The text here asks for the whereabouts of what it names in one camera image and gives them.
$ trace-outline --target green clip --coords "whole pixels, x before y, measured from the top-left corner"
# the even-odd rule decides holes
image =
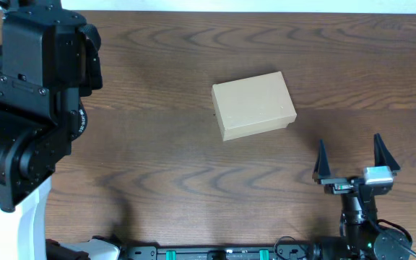
[[[166,251],[166,260],[176,260],[176,251]]]
[[[259,260],[269,260],[269,250],[260,250]]]

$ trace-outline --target wooden table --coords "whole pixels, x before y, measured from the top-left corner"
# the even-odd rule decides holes
[[[379,217],[416,250],[416,15],[82,13],[102,35],[104,88],[84,99],[90,124],[53,177],[48,238],[337,235],[339,197],[311,178],[318,140],[336,174],[357,175],[379,132],[402,166]],[[212,85],[276,71],[296,122],[222,142]]]

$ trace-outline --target bolt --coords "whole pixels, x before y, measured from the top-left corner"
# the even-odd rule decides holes
[[[45,96],[47,91],[45,89],[43,89],[42,87],[38,90],[38,92],[40,93],[40,95]]]

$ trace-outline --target white background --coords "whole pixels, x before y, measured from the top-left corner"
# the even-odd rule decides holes
[[[65,9],[416,14],[416,0],[63,0]]]

